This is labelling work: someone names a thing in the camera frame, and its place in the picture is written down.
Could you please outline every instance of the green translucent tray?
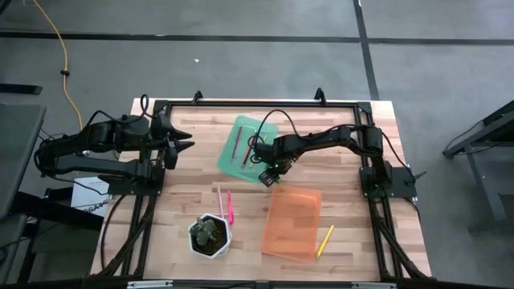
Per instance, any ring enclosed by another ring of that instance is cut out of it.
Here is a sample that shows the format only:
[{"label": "green translucent tray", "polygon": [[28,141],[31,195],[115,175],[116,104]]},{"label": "green translucent tray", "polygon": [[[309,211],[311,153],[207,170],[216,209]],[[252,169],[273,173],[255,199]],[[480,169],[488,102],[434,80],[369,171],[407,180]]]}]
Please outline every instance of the green translucent tray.
[{"label": "green translucent tray", "polygon": [[[241,164],[243,163],[248,149],[248,139],[253,136],[257,129],[259,129],[261,122],[261,120],[254,120],[250,117],[238,116],[232,130],[230,131],[228,140],[226,140],[225,148],[223,148],[222,154],[219,156],[219,170],[245,181],[255,183],[260,182],[259,175],[267,169],[267,165],[265,163],[260,163],[254,164],[251,167],[250,157],[254,154],[253,150],[250,151],[245,166],[242,167]],[[237,139],[239,127],[241,127],[241,134],[239,135],[238,146],[235,150],[234,159],[232,159],[232,152],[234,152],[235,140]],[[265,138],[265,142],[267,144],[272,144],[278,132],[278,126],[265,123],[260,130],[259,136],[263,139]]]}]

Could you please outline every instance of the white hexagonal pot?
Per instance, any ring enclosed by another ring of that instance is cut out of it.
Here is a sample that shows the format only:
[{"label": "white hexagonal pot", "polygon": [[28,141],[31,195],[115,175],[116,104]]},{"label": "white hexagonal pot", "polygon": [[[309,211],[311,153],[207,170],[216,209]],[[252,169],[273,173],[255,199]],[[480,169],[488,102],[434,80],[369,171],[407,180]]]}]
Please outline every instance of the white hexagonal pot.
[{"label": "white hexagonal pot", "polygon": [[[193,248],[193,241],[192,241],[192,236],[191,234],[189,234],[189,240],[190,240],[190,250],[191,252],[195,253],[195,254],[199,254],[203,257],[206,257],[206,258],[216,258],[218,256],[223,256],[225,255],[226,253],[228,253],[228,248],[230,246],[230,242],[232,241],[232,233],[230,232],[230,227],[228,225],[228,221],[224,218],[221,218],[221,217],[218,217],[218,216],[215,216],[213,214],[203,214],[203,216],[201,216],[200,218],[205,221],[206,217],[209,217],[209,218],[213,218],[213,219],[216,219],[220,222],[223,222],[225,224],[225,231],[226,231],[226,243],[225,245],[223,245],[223,247],[221,247],[219,250],[217,250],[214,254],[212,255],[208,255],[208,254],[203,254],[202,252],[198,252],[196,251],[194,248]],[[194,225],[196,225],[196,222],[194,222],[193,224],[191,224],[189,226],[189,228],[187,229],[187,232],[189,233],[189,231],[191,230],[191,227],[193,227]]]}]

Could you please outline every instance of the wooden table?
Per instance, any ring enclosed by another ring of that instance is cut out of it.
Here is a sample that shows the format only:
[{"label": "wooden table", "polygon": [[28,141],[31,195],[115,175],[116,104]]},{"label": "wooden table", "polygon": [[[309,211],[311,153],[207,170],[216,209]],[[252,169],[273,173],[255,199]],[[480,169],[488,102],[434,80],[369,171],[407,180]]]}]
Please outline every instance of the wooden table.
[{"label": "wooden table", "polygon": [[[377,126],[403,157],[392,103],[372,101],[371,104]],[[177,168],[166,173],[163,194],[157,199],[153,219],[145,279],[379,280],[369,207],[362,197],[357,173],[361,159],[342,147],[305,153],[283,177],[285,184],[318,189],[322,193],[317,246],[331,225],[335,229],[321,258],[316,263],[306,264],[261,253],[271,189],[221,173],[216,164],[236,117],[244,115],[262,120],[271,109],[173,108],[173,126],[191,133],[191,140],[196,144],[180,153]],[[300,134],[354,123],[353,112],[347,108],[283,109],[294,120]],[[141,114],[139,99],[134,100],[131,113]],[[282,114],[273,114],[267,121],[279,126],[279,134],[292,133],[291,125]],[[385,141],[384,149],[386,160],[399,166]],[[137,153],[121,155],[122,161],[136,157]],[[231,232],[234,237],[227,256],[210,260],[190,253],[187,228],[197,216],[218,214],[218,185],[223,191],[230,189],[232,192],[235,222]],[[109,224],[105,241],[107,262],[127,237],[134,199],[126,197]],[[403,199],[390,202],[399,243],[418,268],[430,275],[416,211]],[[92,273],[100,270],[99,248]],[[389,246],[385,246],[385,255],[388,268],[393,272]],[[133,268],[137,256],[133,255]]]}]

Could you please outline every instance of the succulent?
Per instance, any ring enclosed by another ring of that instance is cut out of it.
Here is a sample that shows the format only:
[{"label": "succulent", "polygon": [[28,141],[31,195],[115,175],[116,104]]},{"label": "succulent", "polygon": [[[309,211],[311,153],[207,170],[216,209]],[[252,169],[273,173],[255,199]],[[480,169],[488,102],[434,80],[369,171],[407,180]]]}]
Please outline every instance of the succulent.
[{"label": "succulent", "polygon": [[196,218],[196,224],[190,229],[190,234],[196,237],[196,243],[200,246],[205,246],[209,239],[218,241],[212,234],[217,230],[213,220],[203,221],[201,218]]}]

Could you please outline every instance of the soil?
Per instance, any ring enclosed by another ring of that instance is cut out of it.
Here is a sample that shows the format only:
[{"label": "soil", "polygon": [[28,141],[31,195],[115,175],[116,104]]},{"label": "soil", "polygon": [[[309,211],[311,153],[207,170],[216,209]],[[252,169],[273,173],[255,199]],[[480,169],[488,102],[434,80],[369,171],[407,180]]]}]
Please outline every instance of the soil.
[{"label": "soil", "polygon": [[214,224],[216,225],[216,228],[218,228],[215,232],[213,232],[213,236],[216,238],[217,241],[210,240],[207,241],[207,244],[205,246],[200,246],[196,243],[196,238],[194,236],[190,235],[191,242],[193,243],[193,248],[202,253],[206,254],[208,256],[212,256],[214,253],[216,253],[219,249],[221,249],[226,244],[226,228],[225,228],[225,222],[221,222],[218,219],[211,218],[209,216],[202,219],[203,221],[207,220],[213,220]]}]

